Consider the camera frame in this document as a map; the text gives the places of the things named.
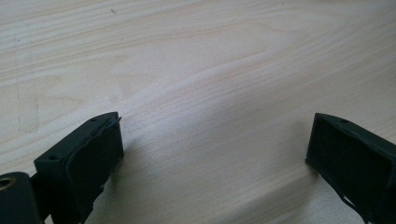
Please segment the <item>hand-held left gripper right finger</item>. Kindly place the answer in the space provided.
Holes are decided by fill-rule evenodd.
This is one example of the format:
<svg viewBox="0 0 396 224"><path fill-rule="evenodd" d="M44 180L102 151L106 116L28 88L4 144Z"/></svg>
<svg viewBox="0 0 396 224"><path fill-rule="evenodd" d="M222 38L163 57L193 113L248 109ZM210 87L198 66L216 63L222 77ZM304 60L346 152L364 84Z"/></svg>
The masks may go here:
<svg viewBox="0 0 396 224"><path fill-rule="evenodd" d="M396 224L396 145L347 119L317 113L305 162L366 224Z"/></svg>

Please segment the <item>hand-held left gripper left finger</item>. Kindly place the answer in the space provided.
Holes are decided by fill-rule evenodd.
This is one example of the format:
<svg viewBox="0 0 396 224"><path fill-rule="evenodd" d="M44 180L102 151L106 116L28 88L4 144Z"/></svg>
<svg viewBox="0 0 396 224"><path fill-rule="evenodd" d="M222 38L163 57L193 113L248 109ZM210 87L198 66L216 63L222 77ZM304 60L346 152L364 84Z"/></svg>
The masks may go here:
<svg viewBox="0 0 396 224"><path fill-rule="evenodd" d="M84 122L35 159L36 176L54 224L80 224L123 158L116 112Z"/></svg>

